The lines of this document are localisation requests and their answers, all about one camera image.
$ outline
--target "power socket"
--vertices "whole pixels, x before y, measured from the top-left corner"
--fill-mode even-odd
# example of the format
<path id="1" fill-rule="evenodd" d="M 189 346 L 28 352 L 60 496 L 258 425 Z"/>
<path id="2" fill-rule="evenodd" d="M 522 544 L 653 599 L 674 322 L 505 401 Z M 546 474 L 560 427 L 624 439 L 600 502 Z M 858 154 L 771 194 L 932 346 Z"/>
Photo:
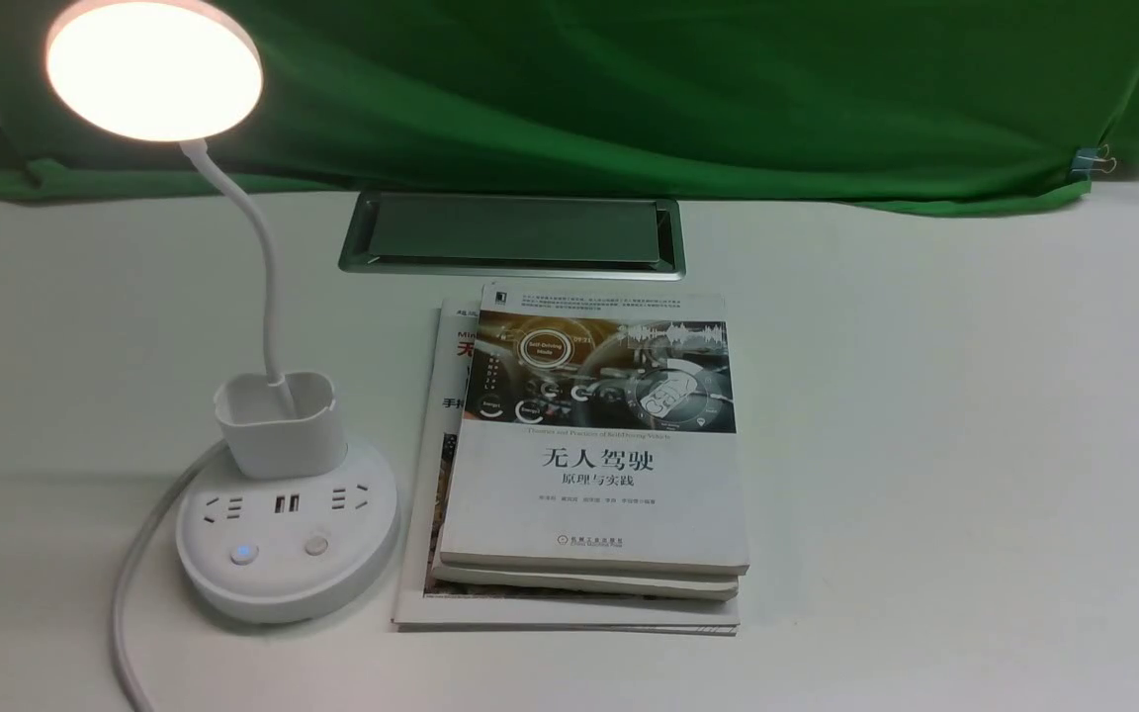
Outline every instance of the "power socket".
<path id="1" fill-rule="evenodd" d="M 302 621 L 379 576 L 396 538 L 398 486 L 375 447 L 347 441 L 341 466 L 321 475 L 254 481 L 226 451 L 196 476 L 175 538 L 210 604 L 241 621 Z"/>

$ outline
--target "cable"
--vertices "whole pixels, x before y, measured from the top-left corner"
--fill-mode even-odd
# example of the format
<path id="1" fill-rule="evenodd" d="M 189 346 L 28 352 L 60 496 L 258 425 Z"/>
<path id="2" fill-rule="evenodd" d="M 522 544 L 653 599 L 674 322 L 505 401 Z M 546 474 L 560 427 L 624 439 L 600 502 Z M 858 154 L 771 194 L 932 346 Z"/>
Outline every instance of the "cable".
<path id="1" fill-rule="evenodd" d="M 181 475 L 170 485 L 157 506 L 148 514 L 144 526 L 139 529 L 139 534 L 131 542 L 131 548 L 125 553 L 122 563 L 122 572 L 116 576 L 116 588 L 113 589 L 113 611 L 109 616 L 108 645 L 113 654 L 113 672 L 117 684 L 122 687 L 122 694 L 131 704 L 134 712 L 153 712 L 153 703 L 148 702 L 148 695 L 139 685 L 139 678 L 134 676 L 134 665 L 131 665 L 130 654 L 125 649 L 125 594 L 130 589 L 134 573 L 139 570 L 139 562 L 144 559 L 144 553 L 148 549 L 148 542 L 153 541 L 153 534 L 166 518 L 170 508 L 178 501 L 178 496 L 182 494 L 187 485 L 196 478 L 196 475 L 213 463 L 214 457 L 222 455 L 227 450 L 226 441 L 218 441 L 208 447 L 195 463 L 187 466 Z"/>
<path id="2" fill-rule="evenodd" d="M 293 392 L 288 390 L 288 380 L 284 378 L 284 371 L 280 369 L 280 357 L 277 353 L 280 344 L 280 256 L 279 252 L 276 251 L 271 224 L 267 222 L 267 216 L 262 214 L 257 203 L 249 198 L 249 194 L 244 193 L 244 189 L 224 174 L 213 162 L 213 158 L 208 157 L 208 145 L 205 144 L 205 140 L 182 140 L 178 147 L 182 148 L 182 153 L 191 159 L 192 165 L 196 166 L 200 175 L 205 177 L 205 180 L 236 203 L 236 207 L 240 208 L 244 216 L 253 222 L 253 230 L 257 231 L 259 243 L 262 243 L 262 262 L 263 267 L 267 268 L 267 288 L 262 305 L 262 360 L 267 362 L 267 383 L 274 388 L 285 418 L 296 418 L 297 408 L 293 401 Z"/>

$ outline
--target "table surface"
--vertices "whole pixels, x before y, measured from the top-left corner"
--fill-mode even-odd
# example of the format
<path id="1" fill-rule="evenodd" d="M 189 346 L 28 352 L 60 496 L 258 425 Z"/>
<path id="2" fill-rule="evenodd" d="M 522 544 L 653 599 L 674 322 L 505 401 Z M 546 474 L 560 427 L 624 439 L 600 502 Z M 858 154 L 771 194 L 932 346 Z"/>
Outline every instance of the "table surface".
<path id="1" fill-rule="evenodd" d="M 259 203 L 286 362 L 334 375 L 410 491 L 439 304 L 483 279 L 343 273 L 352 195 Z M 681 212 L 687 279 L 630 288 L 728 298 L 737 639 L 396 633 L 394 564 L 257 632 L 203 612 L 162 532 L 128 616 L 158 709 L 1139 709 L 1139 177 L 999 220 Z M 0 709 L 123 706 L 116 567 L 259 368 L 259 269 L 221 198 L 0 204 Z"/>

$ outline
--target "green cloth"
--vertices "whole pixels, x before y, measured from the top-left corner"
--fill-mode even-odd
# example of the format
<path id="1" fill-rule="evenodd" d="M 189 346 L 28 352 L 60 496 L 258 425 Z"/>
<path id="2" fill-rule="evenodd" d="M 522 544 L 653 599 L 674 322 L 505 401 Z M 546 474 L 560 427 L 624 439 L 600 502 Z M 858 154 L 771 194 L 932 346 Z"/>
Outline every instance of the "green cloth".
<path id="1" fill-rule="evenodd" d="M 0 0 L 0 198 L 208 191 L 41 72 L 64 0 Z M 1139 162 L 1139 0 L 222 0 L 267 89 L 210 140 L 253 190 L 364 186 L 1058 206 Z"/>

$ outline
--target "pen holder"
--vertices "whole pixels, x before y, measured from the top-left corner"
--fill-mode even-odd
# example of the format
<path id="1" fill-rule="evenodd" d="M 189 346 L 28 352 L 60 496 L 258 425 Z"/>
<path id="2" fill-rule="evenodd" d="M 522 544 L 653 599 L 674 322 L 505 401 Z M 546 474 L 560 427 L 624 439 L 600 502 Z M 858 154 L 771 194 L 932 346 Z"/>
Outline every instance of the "pen holder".
<path id="1" fill-rule="evenodd" d="M 257 481 L 309 477 L 338 468 L 349 450 L 326 375 L 285 375 L 300 418 L 285 419 L 263 374 L 240 374 L 213 396 L 213 415 L 245 476 Z"/>

